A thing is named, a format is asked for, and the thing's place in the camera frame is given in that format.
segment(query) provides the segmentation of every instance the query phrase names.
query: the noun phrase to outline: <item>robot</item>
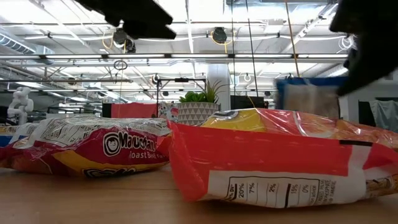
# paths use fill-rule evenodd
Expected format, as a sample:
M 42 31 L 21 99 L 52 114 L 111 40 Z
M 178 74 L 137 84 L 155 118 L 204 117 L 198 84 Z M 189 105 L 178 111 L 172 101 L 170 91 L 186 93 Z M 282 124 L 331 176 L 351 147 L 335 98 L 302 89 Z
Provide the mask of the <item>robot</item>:
M 33 111 L 33 100 L 29 99 L 28 94 L 30 93 L 30 88 L 19 87 L 17 91 L 14 92 L 12 103 L 9 105 L 7 113 L 8 117 L 13 118 L 18 115 L 19 125 L 25 124 L 27 122 L 27 112 Z

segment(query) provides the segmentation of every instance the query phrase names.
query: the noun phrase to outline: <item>wall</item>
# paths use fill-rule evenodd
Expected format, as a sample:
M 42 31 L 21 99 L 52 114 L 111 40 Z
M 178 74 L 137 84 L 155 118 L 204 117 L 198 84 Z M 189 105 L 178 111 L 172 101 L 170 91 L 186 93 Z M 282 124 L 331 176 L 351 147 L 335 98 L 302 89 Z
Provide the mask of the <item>wall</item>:
M 354 93 L 340 98 L 340 114 L 345 120 L 359 122 L 359 101 L 372 101 L 378 97 L 397 97 L 398 81 L 380 80 Z

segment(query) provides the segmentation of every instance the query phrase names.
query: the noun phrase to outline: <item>table surface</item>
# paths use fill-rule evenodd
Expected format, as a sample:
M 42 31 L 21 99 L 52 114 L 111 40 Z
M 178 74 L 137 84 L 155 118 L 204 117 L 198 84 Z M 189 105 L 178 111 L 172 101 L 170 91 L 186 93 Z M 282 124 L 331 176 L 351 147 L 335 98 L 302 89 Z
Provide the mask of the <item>table surface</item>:
M 0 223 L 397 223 L 398 196 L 349 205 L 269 209 L 182 200 L 170 168 L 108 179 L 0 169 Z

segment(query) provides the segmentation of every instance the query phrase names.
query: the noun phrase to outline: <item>exposed ductwork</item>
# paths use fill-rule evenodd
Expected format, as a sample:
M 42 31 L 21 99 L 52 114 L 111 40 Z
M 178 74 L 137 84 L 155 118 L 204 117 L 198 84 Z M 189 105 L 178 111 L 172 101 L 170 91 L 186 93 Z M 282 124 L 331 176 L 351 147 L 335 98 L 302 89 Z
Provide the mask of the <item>exposed ductwork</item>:
M 54 51 L 37 44 L 28 43 L 17 36 L 8 33 L 5 30 L 0 29 L 0 45 L 5 46 L 11 50 L 15 50 L 21 54 L 36 54 L 36 55 L 48 55 L 54 54 Z M 38 63 L 44 63 L 46 65 L 51 65 L 54 63 L 53 60 L 47 59 L 37 59 L 35 60 Z

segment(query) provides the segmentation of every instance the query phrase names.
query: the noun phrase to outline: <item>chip bag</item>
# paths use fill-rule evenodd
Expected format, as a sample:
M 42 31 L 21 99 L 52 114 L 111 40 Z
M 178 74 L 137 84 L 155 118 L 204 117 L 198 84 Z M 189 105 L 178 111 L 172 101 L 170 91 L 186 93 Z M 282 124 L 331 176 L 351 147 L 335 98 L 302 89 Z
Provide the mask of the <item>chip bag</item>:
M 46 119 L 28 138 L 0 148 L 0 167 L 85 177 L 131 174 L 168 163 L 157 141 L 169 132 L 164 119 Z
M 169 123 L 170 163 L 188 201 L 270 208 L 351 203 L 398 192 L 398 134 L 294 111 L 216 113 Z

